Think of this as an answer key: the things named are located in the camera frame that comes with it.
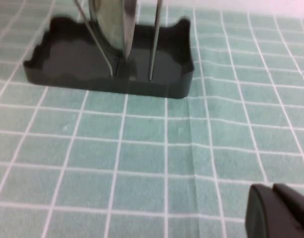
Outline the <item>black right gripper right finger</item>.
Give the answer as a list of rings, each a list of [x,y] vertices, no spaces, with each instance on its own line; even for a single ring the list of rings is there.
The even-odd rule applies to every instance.
[[[275,183],[273,191],[281,198],[293,218],[304,230],[304,195],[283,183]]]

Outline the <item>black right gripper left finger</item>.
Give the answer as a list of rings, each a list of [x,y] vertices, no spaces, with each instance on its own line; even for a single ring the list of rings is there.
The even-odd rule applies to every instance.
[[[245,216],[249,238],[300,238],[301,226],[270,188],[260,184],[250,187]]]

